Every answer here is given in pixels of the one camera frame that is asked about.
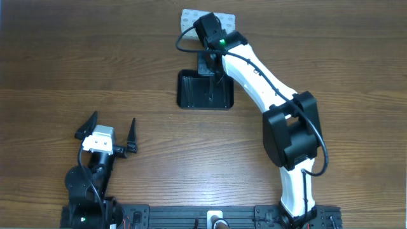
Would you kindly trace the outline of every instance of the cable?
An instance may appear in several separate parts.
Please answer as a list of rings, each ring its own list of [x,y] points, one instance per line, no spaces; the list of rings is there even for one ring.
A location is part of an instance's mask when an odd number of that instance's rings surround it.
[[[213,53],[213,54],[220,54],[220,55],[231,55],[233,57],[237,57],[241,60],[244,60],[245,62],[247,62],[248,64],[250,64],[251,66],[253,66],[254,70],[258,72],[258,74],[262,77],[264,77],[264,79],[267,81],[267,83],[271,86],[271,88],[274,90],[274,92],[280,96],[282,99],[284,99],[295,111],[298,112],[298,114],[306,121],[306,123],[309,125],[309,127],[312,129],[312,132],[315,134],[319,144],[321,145],[323,154],[324,154],[324,165],[321,169],[320,172],[318,173],[313,173],[310,172],[306,169],[302,169],[301,172],[303,174],[303,186],[304,186],[304,204],[305,204],[305,217],[304,217],[304,221],[307,220],[307,213],[308,213],[308,200],[307,200],[307,180],[306,180],[306,175],[310,175],[313,177],[318,177],[323,175],[323,173],[325,173],[326,169],[328,168],[328,163],[329,163],[329,157],[328,157],[328,149],[326,148],[325,145],[325,141],[323,140],[322,136],[320,135],[320,133],[318,132],[317,128],[315,127],[315,125],[312,123],[312,121],[308,118],[308,116],[301,110],[301,108],[299,108],[293,101],[289,100],[287,97],[285,97],[278,88],[276,88],[274,86],[274,84],[266,77],[266,74],[255,64],[253,63],[250,59],[247,59],[241,55],[237,55],[235,53],[231,53],[229,51],[222,51],[222,50],[187,50],[184,48],[181,48],[179,46],[179,43],[181,42],[183,36],[189,32],[190,30],[194,29],[194,27],[190,27],[188,29],[186,29],[183,33],[181,33],[181,35],[178,37],[178,40],[176,42],[176,48],[179,51],[182,52],[186,52],[186,53]]]
[[[105,219],[105,212],[104,212],[103,202],[102,202],[102,199],[100,199],[100,196],[97,193],[97,190],[96,190],[95,186],[93,185],[92,180],[88,177],[88,174],[86,173],[85,167],[82,164],[82,158],[81,158],[82,157],[82,151],[83,151],[83,146],[82,146],[82,143],[81,143],[81,147],[79,148],[79,152],[78,152],[78,164],[79,164],[79,167],[81,167],[81,169],[82,169],[83,177],[85,177],[86,181],[88,181],[90,183],[90,186],[92,187],[93,192],[95,193],[96,199],[97,199],[97,201],[99,203],[99,206],[100,206],[100,211],[102,212],[102,228],[105,229],[104,225],[105,225],[105,220],[106,219]]]

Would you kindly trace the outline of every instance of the wood grain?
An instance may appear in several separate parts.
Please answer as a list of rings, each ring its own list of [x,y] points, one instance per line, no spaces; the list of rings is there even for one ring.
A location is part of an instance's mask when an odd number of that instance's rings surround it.
[[[176,105],[177,72],[196,68],[174,48],[184,8],[235,14],[263,63],[316,96],[330,155],[318,204],[340,206],[345,228],[405,227],[407,2],[379,0],[3,0],[0,226],[59,226],[73,134],[93,110],[120,143],[137,119],[139,153],[109,185],[122,203],[279,201],[261,114],[239,85],[229,111]]]

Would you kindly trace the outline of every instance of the white block with holes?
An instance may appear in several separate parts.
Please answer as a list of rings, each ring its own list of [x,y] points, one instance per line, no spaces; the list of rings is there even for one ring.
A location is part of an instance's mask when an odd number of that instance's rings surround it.
[[[204,16],[210,12],[208,11],[200,11],[200,10],[188,10],[183,9],[183,14],[181,15],[181,32],[184,32],[186,29],[193,26],[193,23],[198,20],[201,16]],[[231,33],[236,29],[235,26],[235,15],[227,14],[227,13],[214,13],[215,16],[220,19],[222,24],[222,29],[226,30],[226,33]],[[195,30],[191,30],[185,34],[183,37],[184,39],[195,39],[199,40],[197,32]]]

